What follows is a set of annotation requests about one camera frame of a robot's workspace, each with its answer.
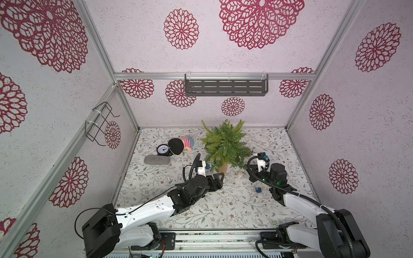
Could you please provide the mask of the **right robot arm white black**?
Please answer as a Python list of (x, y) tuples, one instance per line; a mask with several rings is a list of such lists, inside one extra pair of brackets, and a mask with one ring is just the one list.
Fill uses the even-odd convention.
[(315, 228), (289, 223), (281, 226), (284, 241), (301, 244), (320, 252), (325, 258), (369, 258), (370, 248), (353, 215), (345, 210), (335, 210), (315, 200), (298, 194), (287, 183), (285, 166), (270, 166), (268, 182), (273, 198), (281, 205), (309, 219)]

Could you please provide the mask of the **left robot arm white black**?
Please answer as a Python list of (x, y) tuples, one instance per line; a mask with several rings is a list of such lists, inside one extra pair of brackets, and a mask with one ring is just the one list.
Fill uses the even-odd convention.
[(88, 258), (103, 258), (116, 248), (139, 246), (151, 250), (162, 241), (157, 220), (184, 213), (209, 192), (223, 187), (223, 173), (196, 175), (185, 184), (147, 203), (115, 208), (109, 203), (82, 226)]

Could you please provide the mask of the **string lights with rattan balls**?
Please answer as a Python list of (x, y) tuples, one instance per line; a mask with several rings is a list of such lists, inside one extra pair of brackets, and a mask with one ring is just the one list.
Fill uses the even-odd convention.
[(226, 182), (229, 181), (230, 183), (240, 183), (240, 182), (249, 182), (249, 175), (244, 170), (241, 171), (239, 168), (233, 169), (233, 167), (229, 163), (224, 163), (222, 166), (213, 166), (211, 164), (206, 164), (206, 178), (208, 175), (212, 175), (215, 173), (224, 173), (224, 181), (223, 187), (225, 186)]

